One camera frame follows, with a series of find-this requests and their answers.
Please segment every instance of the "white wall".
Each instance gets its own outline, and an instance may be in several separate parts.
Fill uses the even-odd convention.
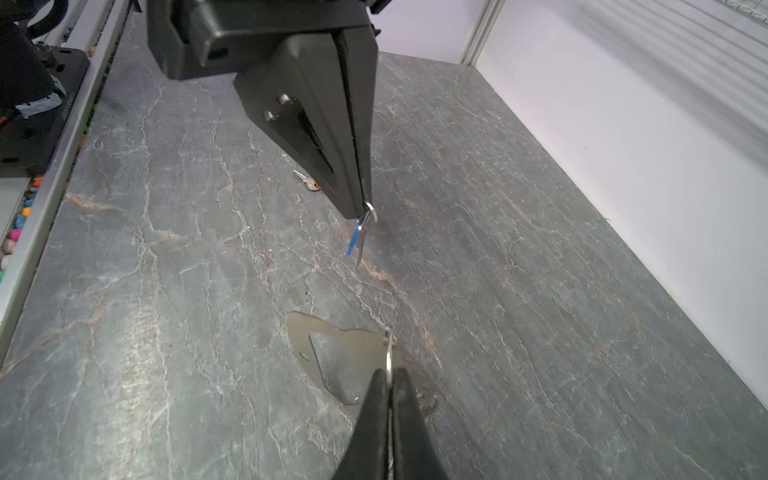
[[[392,0],[371,15],[379,50],[458,63],[483,0]]]
[[[681,30],[661,28],[671,26],[670,18],[679,24],[684,18],[669,11],[663,18],[646,16],[646,6],[659,2],[635,2],[629,14],[608,15],[595,1],[568,12],[506,0],[477,68],[766,404],[768,163],[758,147],[768,108],[749,91],[760,85],[748,76],[758,78],[768,68],[768,55],[717,49],[748,43],[733,25],[768,47],[768,28],[748,18],[742,24],[739,14],[716,2],[698,4],[666,2],[664,8],[693,5],[684,13],[715,35],[719,46],[710,52],[742,55],[747,63],[733,67],[718,58],[686,65],[694,53],[683,46],[695,45],[688,39],[676,46]],[[597,24],[588,19],[597,17],[598,24],[630,37],[633,27],[621,22],[635,23],[642,35],[654,28],[644,23],[649,18],[660,28],[650,36],[661,38],[655,46],[647,47],[653,39],[637,43],[647,47],[645,57],[627,51],[622,57],[616,42],[589,33]],[[654,61],[666,67],[655,71]],[[746,86],[729,91],[718,81]],[[751,100],[742,104],[745,88]],[[694,91],[720,100],[690,101],[686,95]]]

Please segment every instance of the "keychain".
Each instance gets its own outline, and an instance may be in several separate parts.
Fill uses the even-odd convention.
[[[313,180],[311,177],[307,177],[306,175],[302,174],[298,170],[294,170],[293,172],[296,174],[298,178],[301,179],[302,182],[304,182],[306,187],[309,188],[311,191],[317,192],[318,190],[320,190],[320,185],[318,185],[317,182],[315,182],[315,180]]]
[[[366,202],[366,207],[368,207],[368,210],[358,220],[357,228],[355,228],[355,231],[352,234],[352,239],[349,241],[349,248],[346,251],[346,255],[351,257],[352,251],[355,249],[355,245],[357,245],[358,265],[362,262],[362,247],[366,241],[368,230],[370,230],[369,225],[371,223],[371,217],[373,218],[373,223],[379,222],[379,216],[376,214],[376,209],[373,208],[373,205],[371,205],[370,202]]]

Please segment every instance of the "metal key ring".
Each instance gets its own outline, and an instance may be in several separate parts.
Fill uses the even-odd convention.
[[[392,330],[387,327],[384,331],[386,335],[386,384],[392,387]]]
[[[370,202],[366,202],[366,207],[368,207],[368,210],[373,214],[373,223],[378,223],[379,215],[376,214],[376,209],[373,208],[373,205],[371,205]]]

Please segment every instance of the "flat metal sheet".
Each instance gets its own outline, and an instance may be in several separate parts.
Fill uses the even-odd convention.
[[[358,382],[366,388],[373,373],[386,366],[387,338],[384,333],[370,332],[362,329],[341,330],[315,316],[300,312],[291,312],[287,318],[288,340],[293,347],[296,361],[304,368],[306,374],[315,385],[329,396],[342,403],[342,408],[354,414],[359,410],[362,401],[358,399],[337,398],[323,380],[323,371],[318,360],[317,347],[313,345],[312,337],[323,334],[340,348],[345,350],[347,358],[358,376]],[[426,418],[437,408],[439,391],[435,382],[429,377],[419,361],[400,345],[392,346],[392,369],[402,367],[411,376],[419,408]]]

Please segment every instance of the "marble countertop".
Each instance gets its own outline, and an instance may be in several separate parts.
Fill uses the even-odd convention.
[[[472,68],[383,54],[380,223],[131,14],[0,372],[3,478],[329,478],[354,419],[285,317],[391,326],[453,478],[768,478],[768,414]]]

